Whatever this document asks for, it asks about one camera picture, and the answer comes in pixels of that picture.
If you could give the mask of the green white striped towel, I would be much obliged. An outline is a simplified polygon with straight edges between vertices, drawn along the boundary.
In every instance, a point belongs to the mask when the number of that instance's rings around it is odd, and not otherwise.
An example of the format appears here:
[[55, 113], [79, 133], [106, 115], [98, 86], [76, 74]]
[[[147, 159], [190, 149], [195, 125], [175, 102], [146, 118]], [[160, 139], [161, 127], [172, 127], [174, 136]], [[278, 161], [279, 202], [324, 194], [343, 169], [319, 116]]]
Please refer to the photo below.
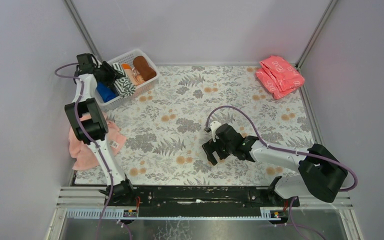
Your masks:
[[113, 88], [121, 98], [132, 96], [136, 91], [136, 86], [132, 83], [129, 76], [119, 63], [112, 63], [112, 68], [116, 71], [117, 77], [113, 83]]

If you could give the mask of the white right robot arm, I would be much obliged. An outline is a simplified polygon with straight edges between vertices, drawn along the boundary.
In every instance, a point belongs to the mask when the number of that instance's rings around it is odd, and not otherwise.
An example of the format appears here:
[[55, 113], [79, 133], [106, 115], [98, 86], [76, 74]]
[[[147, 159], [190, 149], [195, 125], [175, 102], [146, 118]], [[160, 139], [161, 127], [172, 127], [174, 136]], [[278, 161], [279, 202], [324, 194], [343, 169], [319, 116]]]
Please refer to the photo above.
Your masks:
[[325, 203], [337, 197], [348, 171], [320, 144], [301, 151], [279, 144], [263, 144], [257, 136], [243, 137], [231, 125], [211, 122], [204, 129], [211, 139], [202, 145], [208, 161], [234, 156], [241, 161], [265, 162], [292, 170], [297, 174], [277, 177], [268, 187], [271, 200], [290, 200], [311, 195]]

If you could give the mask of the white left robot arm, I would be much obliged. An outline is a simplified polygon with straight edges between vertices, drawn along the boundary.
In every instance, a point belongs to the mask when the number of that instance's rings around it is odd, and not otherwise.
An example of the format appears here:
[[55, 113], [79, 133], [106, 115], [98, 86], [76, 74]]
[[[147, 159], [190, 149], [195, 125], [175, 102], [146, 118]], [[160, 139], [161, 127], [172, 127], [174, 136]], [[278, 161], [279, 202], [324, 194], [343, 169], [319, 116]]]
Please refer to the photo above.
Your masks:
[[136, 195], [134, 187], [121, 167], [116, 164], [108, 138], [109, 127], [95, 98], [98, 80], [113, 80], [117, 73], [107, 63], [99, 63], [91, 53], [77, 55], [72, 79], [76, 84], [74, 99], [64, 110], [75, 137], [96, 157], [104, 172], [107, 187], [101, 190], [108, 200], [127, 204]]

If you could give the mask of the brown towel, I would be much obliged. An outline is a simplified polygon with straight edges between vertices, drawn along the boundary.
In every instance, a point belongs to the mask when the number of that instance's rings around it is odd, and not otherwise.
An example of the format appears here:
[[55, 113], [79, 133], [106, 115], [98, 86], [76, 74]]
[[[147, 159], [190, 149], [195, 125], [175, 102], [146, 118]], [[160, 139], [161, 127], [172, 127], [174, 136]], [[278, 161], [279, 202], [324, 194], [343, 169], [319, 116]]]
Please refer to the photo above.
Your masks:
[[145, 82], [157, 76], [156, 71], [149, 65], [144, 56], [135, 57], [132, 63]]

